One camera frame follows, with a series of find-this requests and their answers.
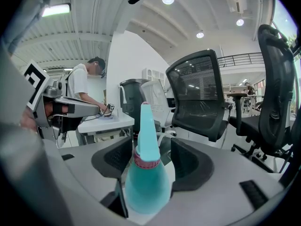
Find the white t-shirt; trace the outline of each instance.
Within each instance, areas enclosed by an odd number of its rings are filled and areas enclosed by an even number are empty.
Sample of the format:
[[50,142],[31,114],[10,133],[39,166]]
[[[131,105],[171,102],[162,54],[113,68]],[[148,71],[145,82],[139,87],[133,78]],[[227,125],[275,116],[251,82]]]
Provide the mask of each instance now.
[[79,99],[79,93],[88,93],[88,72],[83,64],[74,67],[68,78],[68,97]]

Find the plastic bottle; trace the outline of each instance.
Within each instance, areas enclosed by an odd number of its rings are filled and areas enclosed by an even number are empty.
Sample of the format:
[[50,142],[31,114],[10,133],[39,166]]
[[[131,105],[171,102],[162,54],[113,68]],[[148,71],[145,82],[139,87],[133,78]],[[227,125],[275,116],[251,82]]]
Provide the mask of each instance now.
[[125,187],[127,205],[140,214],[158,213],[170,198],[171,188],[164,165],[160,161],[150,105],[141,105],[138,146]]

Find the railing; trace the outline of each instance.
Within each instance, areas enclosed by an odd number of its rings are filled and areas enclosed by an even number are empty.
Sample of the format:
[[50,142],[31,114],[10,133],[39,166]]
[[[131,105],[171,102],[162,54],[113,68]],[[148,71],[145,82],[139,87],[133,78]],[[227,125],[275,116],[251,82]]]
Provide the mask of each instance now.
[[220,68],[236,65],[256,65],[264,64],[262,53],[250,53],[226,56],[217,59]]

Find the black pad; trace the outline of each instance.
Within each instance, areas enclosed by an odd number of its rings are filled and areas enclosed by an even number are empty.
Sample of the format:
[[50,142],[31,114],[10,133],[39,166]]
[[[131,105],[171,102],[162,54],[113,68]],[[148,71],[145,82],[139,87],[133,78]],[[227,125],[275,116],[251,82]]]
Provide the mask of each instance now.
[[123,140],[96,152],[92,166],[106,178],[120,178],[132,157],[132,138]]
[[171,160],[175,169],[172,191],[195,191],[213,175],[211,158],[186,143],[171,139]]

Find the white desk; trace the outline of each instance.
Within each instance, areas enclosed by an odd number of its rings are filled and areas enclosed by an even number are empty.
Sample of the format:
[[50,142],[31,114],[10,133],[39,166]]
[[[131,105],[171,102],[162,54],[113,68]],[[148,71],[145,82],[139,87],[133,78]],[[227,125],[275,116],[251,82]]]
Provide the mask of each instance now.
[[[95,116],[90,116],[87,120],[96,118]],[[108,131],[113,129],[129,128],[132,127],[135,120],[125,113],[120,113],[119,116],[114,115],[112,119],[108,118],[98,118],[91,121],[85,121],[81,123],[78,127],[79,133],[88,135],[95,135],[99,131]]]

